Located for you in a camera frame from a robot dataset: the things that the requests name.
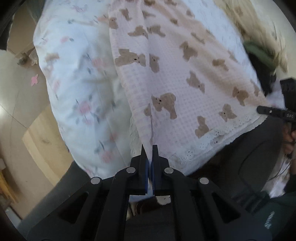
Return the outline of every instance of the brown teddy bear print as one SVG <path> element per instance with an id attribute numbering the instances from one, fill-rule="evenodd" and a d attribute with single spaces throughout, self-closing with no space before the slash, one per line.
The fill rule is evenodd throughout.
<path id="1" fill-rule="evenodd" d="M 214 66 L 214 67 L 221 66 L 221 67 L 223 67 L 223 69 L 224 69 L 225 71 L 228 71 L 228 70 L 229 70 L 228 67 L 227 67 L 226 64 L 225 64 L 225 59 L 214 59 L 214 60 L 213 60 L 213 66 Z"/>
<path id="2" fill-rule="evenodd" d="M 178 19 L 175 19 L 175 18 L 171 18 L 170 19 L 171 23 L 175 24 L 178 26 Z"/>
<path id="3" fill-rule="evenodd" d="M 109 28 L 118 29 L 116 19 L 117 18 L 109 18 Z"/>
<path id="4" fill-rule="evenodd" d="M 244 90 L 240 91 L 237 87 L 234 87 L 232 96 L 237 98 L 241 106 L 244 106 L 244 100 L 249 97 L 249 94 Z"/>
<path id="5" fill-rule="evenodd" d="M 148 13 L 146 11 L 142 11 L 142 13 L 143 13 L 144 19 L 146 19 L 147 17 L 156 17 L 154 14 Z"/>
<path id="6" fill-rule="evenodd" d="M 165 37 L 165 33 L 160 31 L 160 25 L 153 25 L 150 28 L 147 28 L 147 31 L 152 34 L 158 34 L 160 37 Z"/>
<path id="7" fill-rule="evenodd" d="M 172 0 L 166 0 L 165 4 L 172 5 L 172 6 L 177 6 L 177 3 L 173 2 Z"/>
<path id="8" fill-rule="evenodd" d="M 120 9 L 119 11 L 121 11 L 122 15 L 126 18 L 127 21 L 132 20 L 133 18 L 130 18 L 128 15 L 128 9 Z"/>
<path id="9" fill-rule="evenodd" d="M 186 62 L 189 61 L 191 57 L 197 57 L 197 51 L 194 48 L 189 47 L 188 42 L 185 41 L 180 45 L 180 49 L 183 49 L 183 58 Z"/>
<path id="10" fill-rule="evenodd" d="M 155 56 L 153 54 L 149 54 L 149 59 L 150 59 L 150 68 L 154 73 L 159 72 L 159 57 Z"/>
<path id="11" fill-rule="evenodd" d="M 44 60 L 46 61 L 46 67 L 42 69 L 45 77 L 50 78 L 52 70 L 54 69 L 53 64 L 56 60 L 59 59 L 58 53 L 47 53 Z"/>
<path id="12" fill-rule="evenodd" d="M 186 79 L 189 86 L 200 89 L 201 92 L 205 93 L 205 84 L 199 81 L 199 79 L 196 77 L 196 74 L 194 72 L 190 70 L 189 73 L 190 73 L 190 78 Z"/>
<path id="13" fill-rule="evenodd" d="M 187 11 L 186 11 L 186 15 L 187 16 L 190 16 L 190 17 L 195 17 L 195 15 L 191 12 L 191 10 L 190 9 L 188 9 Z"/>
<path id="14" fill-rule="evenodd" d="M 253 80 L 251 80 L 251 83 L 252 83 L 253 86 L 254 86 L 254 95 L 255 95 L 256 97 L 258 97 L 260 89 L 259 89 L 259 87 L 254 83 Z"/>
<path id="15" fill-rule="evenodd" d="M 191 33 L 191 36 L 193 36 L 198 42 L 205 44 L 205 40 L 197 37 L 196 33 Z"/>
<path id="16" fill-rule="evenodd" d="M 150 105 L 150 103 L 149 103 L 148 106 L 144 109 L 144 114 L 145 114 L 145 116 L 152 116 L 152 114 L 151 114 L 151 105 Z"/>
<path id="17" fill-rule="evenodd" d="M 148 33 L 145 29 L 143 29 L 143 26 L 137 26 L 135 28 L 134 32 L 128 33 L 129 36 L 145 36 L 146 39 L 148 39 Z"/>
<path id="18" fill-rule="evenodd" d="M 234 119 L 237 116 L 232 112 L 231 106 L 229 104 L 225 104 L 222 108 L 222 112 L 219 112 L 219 116 L 223 118 L 225 122 L 227 122 L 228 119 Z"/>
<path id="19" fill-rule="evenodd" d="M 174 120 L 177 118 L 175 111 L 176 96 L 173 93 L 165 93 L 159 98 L 151 96 L 152 104 L 156 111 L 161 111 L 162 108 L 166 109 L 170 113 L 170 119 Z"/>
<path id="20" fill-rule="evenodd" d="M 234 10 L 240 17 L 244 15 L 240 6 L 235 7 Z"/>
<path id="21" fill-rule="evenodd" d="M 146 67 L 146 59 L 144 54 L 137 55 L 130 52 L 129 49 L 119 49 L 120 56 L 114 60 L 116 66 L 123 66 L 132 63 L 138 63 Z"/>
<path id="22" fill-rule="evenodd" d="M 152 5 L 155 4 L 155 0 L 151 0 L 151 1 L 149 1 L 149 0 L 144 0 L 144 4 L 145 4 L 146 6 L 152 6 Z"/>
<path id="23" fill-rule="evenodd" d="M 205 118 L 202 116 L 197 117 L 197 122 L 199 123 L 198 129 L 195 130 L 195 134 L 200 139 L 202 136 L 204 136 L 207 132 L 209 132 L 208 126 L 205 124 Z"/>

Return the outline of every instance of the metal rivet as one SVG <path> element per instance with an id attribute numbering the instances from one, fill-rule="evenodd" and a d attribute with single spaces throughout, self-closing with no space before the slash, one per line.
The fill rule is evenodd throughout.
<path id="1" fill-rule="evenodd" d="M 173 172 L 174 172 L 174 169 L 173 168 L 171 168 L 171 167 L 165 168 L 165 173 L 172 174 Z"/>
<path id="2" fill-rule="evenodd" d="M 200 183 L 201 184 L 204 184 L 204 185 L 207 185 L 207 184 L 209 184 L 209 179 L 207 179 L 206 177 L 202 177 L 200 179 Z"/>
<path id="3" fill-rule="evenodd" d="M 91 179 L 91 183 L 92 184 L 99 184 L 100 183 L 100 181 L 101 181 L 101 179 L 99 178 L 99 177 L 93 177 L 92 179 Z"/>
<path id="4" fill-rule="evenodd" d="M 128 167 L 126 169 L 127 173 L 134 173 L 136 171 L 136 169 L 134 167 Z"/>

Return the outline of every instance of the tiled floor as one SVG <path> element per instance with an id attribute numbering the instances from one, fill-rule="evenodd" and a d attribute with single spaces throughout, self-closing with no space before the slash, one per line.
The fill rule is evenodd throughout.
<path id="1" fill-rule="evenodd" d="M 296 33 L 272 0 L 254 1 L 275 21 L 286 38 L 290 69 L 288 74 L 279 72 L 278 77 L 296 77 Z M 31 87 L 31 77 L 36 73 L 39 73 L 39 83 Z M 40 69 L 37 66 L 18 66 L 12 54 L 1 51 L 0 153 L 7 165 L 7 179 L 19 198 L 19 203 L 13 208 L 22 218 L 52 189 L 21 140 L 48 103 L 45 78 Z"/>

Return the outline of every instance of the bear print fabric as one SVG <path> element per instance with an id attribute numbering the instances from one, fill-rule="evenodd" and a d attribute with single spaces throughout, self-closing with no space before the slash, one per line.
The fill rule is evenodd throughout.
<path id="1" fill-rule="evenodd" d="M 158 145 L 189 174 L 265 120 L 256 112 L 264 95 L 183 2 L 114 0 L 109 18 L 118 24 L 110 28 L 116 70 L 150 160 Z"/>

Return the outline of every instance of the dark gray cloth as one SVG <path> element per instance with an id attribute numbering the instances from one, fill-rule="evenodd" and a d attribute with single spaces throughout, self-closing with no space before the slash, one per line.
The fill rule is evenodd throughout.
<path id="1" fill-rule="evenodd" d="M 12 17 L 25 0 L 0 1 L 0 49 L 7 49 Z"/>
<path id="2" fill-rule="evenodd" d="M 89 176 L 75 162 L 72 162 L 68 171 L 57 185 L 40 201 L 39 204 L 21 221 L 17 227 L 19 232 L 27 238 L 29 231 L 82 185 L 90 180 Z"/>
<path id="3" fill-rule="evenodd" d="M 124 241 L 174 241 L 172 205 L 137 215 L 126 222 Z"/>

